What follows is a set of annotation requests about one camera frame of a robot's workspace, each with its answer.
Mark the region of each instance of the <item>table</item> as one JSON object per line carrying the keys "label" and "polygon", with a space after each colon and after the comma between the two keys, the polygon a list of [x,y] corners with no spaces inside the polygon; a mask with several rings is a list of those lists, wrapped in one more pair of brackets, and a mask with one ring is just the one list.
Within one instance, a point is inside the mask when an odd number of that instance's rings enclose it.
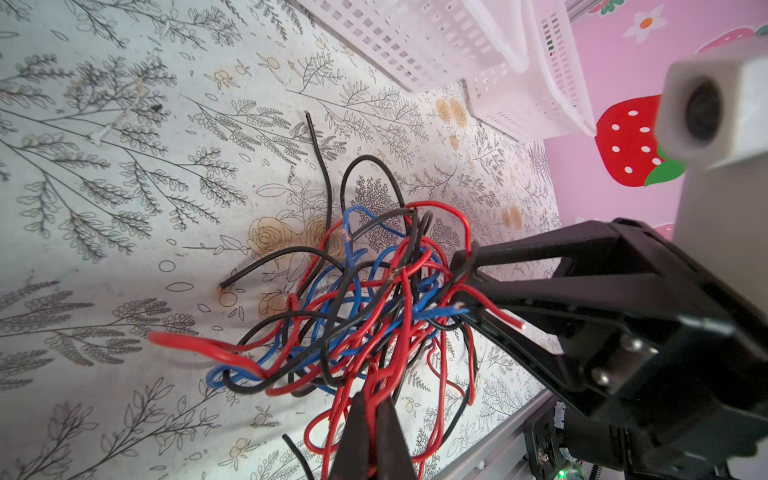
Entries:
{"label": "table", "polygon": [[[346,165],[374,154],[407,200],[460,208],[481,243],[560,226],[542,144],[479,124],[458,83],[404,91],[282,0],[7,0],[2,10],[2,480],[303,478],[280,436],[306,451],[303,430],[331,396],[208,389],[211,361],[146,338],[234,342],[283,308],[308,264],[302,254],[226,291],[216,285],[254,257],[318,243],[325,187],[305,111],[322,132],[335,202]],[[371,164],[350,183],[351,204],[395,204]],[[462,235],[436,214],[431,236],[449,254]],[[391,241],[383,230],[366,239],[372,253]],[[466,385],[461,338],[449,338],[450,378]],[[541,390],[475,338],[477,401],[426,477]],[[414,453],[434,424],[436,392],[422,360],[397,403]],[[447,395],[452,416],[459,398]],[[317,472],[319,457],[309,461]]]}

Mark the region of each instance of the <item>patterned tablecloth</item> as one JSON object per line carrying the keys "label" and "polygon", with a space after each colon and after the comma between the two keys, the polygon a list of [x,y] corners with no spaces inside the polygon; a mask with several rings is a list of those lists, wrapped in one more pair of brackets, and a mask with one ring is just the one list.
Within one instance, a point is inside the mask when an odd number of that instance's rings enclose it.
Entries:
{"label": "patterned tablecloth", "polygon": [[[222,293],[216,284],[254,257],[318,243],[325,187],[304,111],[322,132],[335,202],[346,165],[374,154],[407,200],[459,207],[481,243],[560,225],[541,144],[482,127],[460,84],[402,90],[283,0],[2,0],[0,10],[2,480],[303,477],[280,436],[300,442],[331,396],[208,389],[212,362],[146,338],[234,342],[284,308],[303,254]],[[371,164],[346,196],[376,213],[395,206]],[[437,213],[431,236],[447,252],[462,235]],[[392,241],[379,230],[361,244]],[[450,378],[466,385],[466,351],[449,338]],[[541,389],[475,338],[477,401],[427,476]],[[397,409],[412,452],[432,430],[437,383],[425,360],[407,374]],[[460,399],[447,395],[452,417]],[[319,468],[319,456],[309,461]]]}

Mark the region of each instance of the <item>white plastic basket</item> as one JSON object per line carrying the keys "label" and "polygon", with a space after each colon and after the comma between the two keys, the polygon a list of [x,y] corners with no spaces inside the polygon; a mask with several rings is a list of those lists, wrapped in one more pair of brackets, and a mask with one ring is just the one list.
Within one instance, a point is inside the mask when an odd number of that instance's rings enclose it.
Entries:
{"label": "white plastic basket", "polygon": [[[298,0],[412,91],[506,64],[528,68],[521,0]],[[503,12],[503,22],[494,17]]]}
{"label": "white plastic basket", "polygon": [[520,141],[578,131],[594,137],[594,115],[565,3],[524,0],[523,13],[528,70],[516,74],[499,65],[467,77],[470,111]]}

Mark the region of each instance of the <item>round black hole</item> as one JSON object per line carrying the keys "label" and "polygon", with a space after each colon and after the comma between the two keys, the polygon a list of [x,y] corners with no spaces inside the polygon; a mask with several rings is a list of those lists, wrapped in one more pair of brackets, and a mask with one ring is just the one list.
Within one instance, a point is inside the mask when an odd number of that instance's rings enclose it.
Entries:
{"label": "round black hole", "polygon": [[720,94],[714,82],[707,80],[696,87],[685,107],[685,125],[700,141],[712,141],[720,126]]}

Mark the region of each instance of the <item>screw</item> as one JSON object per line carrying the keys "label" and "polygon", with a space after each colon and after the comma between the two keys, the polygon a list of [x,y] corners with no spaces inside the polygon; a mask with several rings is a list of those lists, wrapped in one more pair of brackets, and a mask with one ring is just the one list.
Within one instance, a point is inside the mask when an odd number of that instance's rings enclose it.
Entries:
{"label": "screw", "polygon": [[592,369],[592,379],[599,386],[609,386],[611,384],[611,374],[601,367]]}
{"label": "screw", "polygon": [[619,343],[628,352],[640,352],[644,346],[643,340],[629,336],[626,333],[621,336]]}

